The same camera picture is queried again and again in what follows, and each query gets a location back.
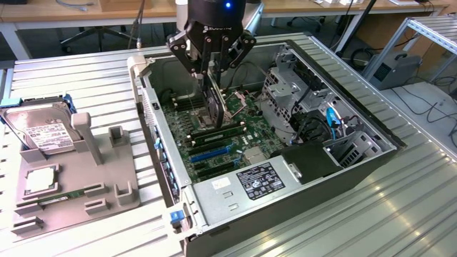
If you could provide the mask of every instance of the sticker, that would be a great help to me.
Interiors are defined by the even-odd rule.
[[[74,145],[63,123],[28,127],[26,133],[40,150],[52,150]]]
[[[286,185],[270,162],[236,174],[251,200],[256,200]]]
[[[224,177],[219,180],[212,181],[215,190],[222,189],[223,187],[227,187],[231,185],[231,181],[228,177]]]
[[[222,138],[222,137],[224,137],[224,135],[216,135],[216,136],[214,136],[214,137],[211,137],[211,138],[207,138],[204,141],[207,142],[207,141],[212,141],[212,140],[215,140],[215,139],[218,139],[218,138]]]

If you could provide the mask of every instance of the aluminum table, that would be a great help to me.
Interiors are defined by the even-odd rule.
[[[360,185],[216,256],[451,256],[457,254],[457,166],[455,154],[430,137],[328,48],[303,34],[292,39],[408,144],[407,150]],[[67,91],[92,131],[131,131],[143,206],[116,216],[13,243],[10,215],[19,140],[0,131],[0,255],[183,256],[168,239],[166,208],[128,84],[127,58],[166,47],[17,62],[7,72],[11,97]]]

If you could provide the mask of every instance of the motherboard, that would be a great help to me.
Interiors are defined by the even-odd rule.
[[[226,95],[227,114],[218,129],[199,99],[182,99],[164,105],[178,149],[195,183],[267,160],[284,147],[263,116],[255,94],[232,90]]]

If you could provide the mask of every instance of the blue pcie slot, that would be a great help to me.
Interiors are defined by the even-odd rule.
[[[203,161],[206,159],[214,158],[216,156],[220,156],[223,154],[228,154],[231,152],[232,146],[234,146],[234,144],[231,144],[230,146],[226,146],[226,148],[223,148],[220,150],[216,150],[216,151],[212,151],[210,153],[191,157],[191,162],[195,163],[195,162]]]

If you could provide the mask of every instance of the blue clip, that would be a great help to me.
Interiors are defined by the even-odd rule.
[[[71,112],[75,114],[76,113],[76,108],[75,108],[75,105],[74,105],[74,99],[72,99],[71,95],[66,94],[63,99],[67,101],[68,106],[71,108]]]
[[[0,108],[18,107],[23,103],[22,98],[7,98],[2,99]]]
[[[172,217],[172,221],[171,221],[172,224],[176,222],[180,222],[183,219],[186,219],[184,211],[179,210],[179,211],[172,212],[171,217]]]
[[[155,148],[156,148],[156,149],[160,148],[160,138],[156,139]]]

